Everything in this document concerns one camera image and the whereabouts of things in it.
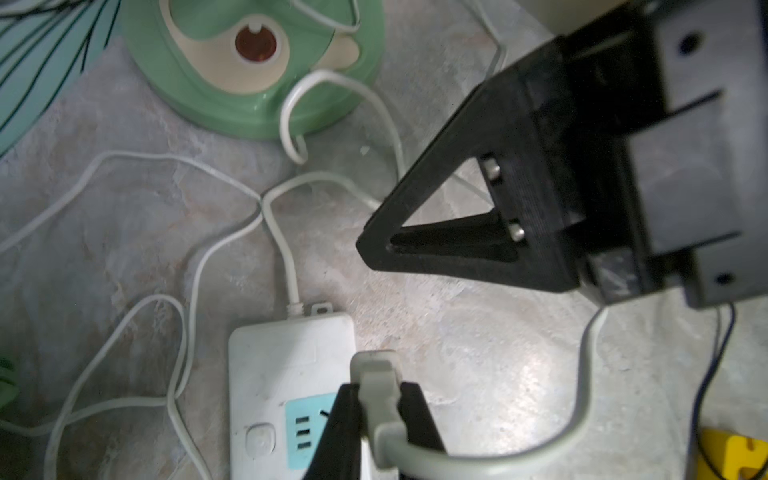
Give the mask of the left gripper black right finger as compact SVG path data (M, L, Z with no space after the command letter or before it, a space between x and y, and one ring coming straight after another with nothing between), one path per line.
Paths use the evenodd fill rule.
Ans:
M443 440L420 385L403 382L400 392L397 409L406 426L410 451L419 459L425 451L445 453Z

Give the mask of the white multicolour power strip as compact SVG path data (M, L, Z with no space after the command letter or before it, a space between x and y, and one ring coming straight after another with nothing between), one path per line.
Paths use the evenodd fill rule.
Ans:
M356 351L352 317L328 304L306 317L232 332L231 478L304 477Z

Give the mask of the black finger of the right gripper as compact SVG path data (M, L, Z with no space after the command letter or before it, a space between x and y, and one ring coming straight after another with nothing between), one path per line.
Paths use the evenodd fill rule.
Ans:
M567 162L576 114L566 62L550 41L478 84L367 221L356 248L376 271L429 274L563 293L580 284L569 236L583 217ZM470 185L482 211L415 224L441 187Z

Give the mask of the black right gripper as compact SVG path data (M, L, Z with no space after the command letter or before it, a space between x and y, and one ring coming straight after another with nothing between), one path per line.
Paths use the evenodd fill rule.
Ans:
M563 46L589 295L765 295L766 3L621 1Z

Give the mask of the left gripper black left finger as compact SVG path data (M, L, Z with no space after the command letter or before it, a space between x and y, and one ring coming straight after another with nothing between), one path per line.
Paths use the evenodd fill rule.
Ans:
M304 480L359 480L362 407L359 386L342 384Z

